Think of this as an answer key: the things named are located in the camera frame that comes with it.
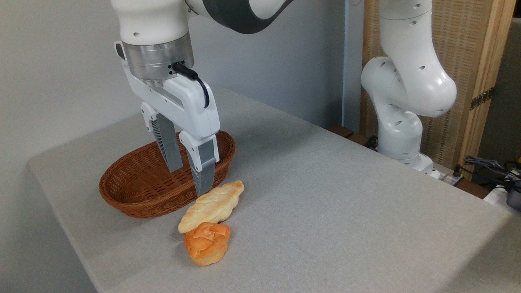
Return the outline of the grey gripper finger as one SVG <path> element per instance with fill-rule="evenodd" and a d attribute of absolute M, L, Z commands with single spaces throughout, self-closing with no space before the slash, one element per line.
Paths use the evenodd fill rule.
<path fill-rule="evenodd" d="M 184 130 L 180 132 L 179 138 L 188 154 L 197 195 L 201 196 L 210 191 L 214 184 L 215 164 L 219 162 L 216 135 L 197 140 Z"/>
<path fill-rule="evenodd" d="M 158 143 L 164 162 L 170 173 L 183 167 L 174 123 L 146 102 L 141 104 L 147 130 L 152 132 Z"/>

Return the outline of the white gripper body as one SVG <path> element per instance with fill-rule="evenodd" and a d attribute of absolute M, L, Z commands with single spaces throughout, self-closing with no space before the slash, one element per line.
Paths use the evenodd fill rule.
<path fill-rule="evenodd" d="M 187 131 L 197 140 L 203 140 L 216 134 L 220 129 L 220 120 L 214 96 L 210 86 L 205 85 L 207 95 L 197 80 L 192 80 L 175 72 L 167 66 L 166 80 L 151 85 L 134 76 L 129 68 L 129 56 L 123 50 L 122 42 L 115 42 L 115 48 L 122 61 L 132 91 L 151 108 L 164 115 Z"/>

